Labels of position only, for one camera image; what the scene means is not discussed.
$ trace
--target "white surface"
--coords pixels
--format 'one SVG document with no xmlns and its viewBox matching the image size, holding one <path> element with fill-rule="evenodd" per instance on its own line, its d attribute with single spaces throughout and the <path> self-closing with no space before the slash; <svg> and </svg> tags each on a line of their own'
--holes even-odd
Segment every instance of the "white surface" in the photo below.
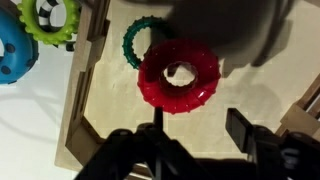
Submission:
<svg viewBox="0 0 320 180">
<path fill-rule="evenodd" d="M 39 52 L 26 76 L 0 86 L 1 180 L 70 180 L 77 174 L 54 165 L 72 54 L 41 43 Z"/>
</svg>

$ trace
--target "green rubber ring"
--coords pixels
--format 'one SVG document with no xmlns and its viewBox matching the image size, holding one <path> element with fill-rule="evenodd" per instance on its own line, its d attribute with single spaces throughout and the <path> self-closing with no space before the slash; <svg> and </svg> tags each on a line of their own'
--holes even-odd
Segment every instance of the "green rubber ring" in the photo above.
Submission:
<svg viewBox="0 0 320 180">
<path fill-rule="evenodd" d="M 21 11 L 20 21 L 26 25 L 26 32 L 33 35 L 36 41 L 43 41 L 44 44 L 61 44 L 72 39 L 72 34 L 77 33 L 80 13 L 79 4 L 74 0 L 63 0 L 67 18 L 64 26 L 57 32 L 45 32 L 38 25 L 38 17 L 36 11 L 37 0 L 22 0 L 18 4 L 18 9 Z"/>
<path fill-rule="evenodd" d="M 134 23 L 129 26 L 127 33 L 124 35 L 122 45 L 124 51 L 123 55 L 134 69 L 139 69 L 142 61 L 134 53 L 134 49 L 132 48 L 133 39 L 141 29 L 145 29 L 147 27 L 160 30 L 168 39 L 175 37 L 175 33 L 170 29 L 168 23 L 161 18 L 150 16 L 142 17 L 141 19 L 134 21 Z"/>
</svg>

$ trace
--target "rubber ring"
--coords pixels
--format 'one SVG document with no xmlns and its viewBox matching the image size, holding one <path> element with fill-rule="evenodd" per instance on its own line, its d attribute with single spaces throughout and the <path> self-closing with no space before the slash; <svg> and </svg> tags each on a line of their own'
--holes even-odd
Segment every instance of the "rubber ring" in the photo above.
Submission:
<svg viewBox="0 0 320 180">
<path fill-rule="evenodd" d="M 133 39 L 141 29 L 145 29 L 147 27 L 160 30 L 168 39 L 172 39 L 175 37 L 175 33 L 171 30 L 168 23 L 161 18 L 150 16 L 142 17 L 141 19 L 134 21 L 134 23 L 129 26 L 127 33 L 124 35 L 122 45 L 124 51 L 123 55 L 126 57 L 128 63 L 131 64 L 134 69 L 139 69 L 142 61 L 134 53 L 134 50 L 132 48 Z"/>
<path fill-rule="evenodd" d="M 177 62 L 197 71 L 189 85 L 167 82 L 164 70 Z M 139 68 L 138 87 L 146 102 L 171 114 L 190 112 L 204 105 L 215 93 L 221 75 L 218 57 L 204 44 L 189 39 L 168 40 L 152 48 Z"/>
<path fill-rule="evenodd" d="M 45 32 L 53 32 L 53 27 L 50 23 L 50 16 L 53 8 L 62 4 L 62 2 L 57 0 L 46 0 L 42 3 L 39 9 L 39 25 L 42 30 Z M 74 52 L 75 50 L 75 41 L 65 41 L 61 44 L 54 44 L 54 47 L 58 49 L 65 50 L 67 52 Z"/>
<path fill-rule="evenodd" d="M 72 34 L 77 33 L 80 14 L 79 4 L 74 0 L 63 0 L 67 11 L 65 25 L 57 32 L 46 32 L 41 29 L 36 19 L 36 2 L 37 0 L 23 0 L 18 5 L 21 11 L 20 21 L 25 23 L 26 32 L 33 35 L 36 41 L 42 41 L 44 44 L 61 44 L 64 41 L 72 39 Z"/>
<path fill-rule="evenodd" d="M 0 7 L 0 39 L 4 56 L 0 57 L 0 84 L 11 84 L 24 76 L 38 59 L 38 44 L 21 28 L 21 22 Z"/>
</svg>

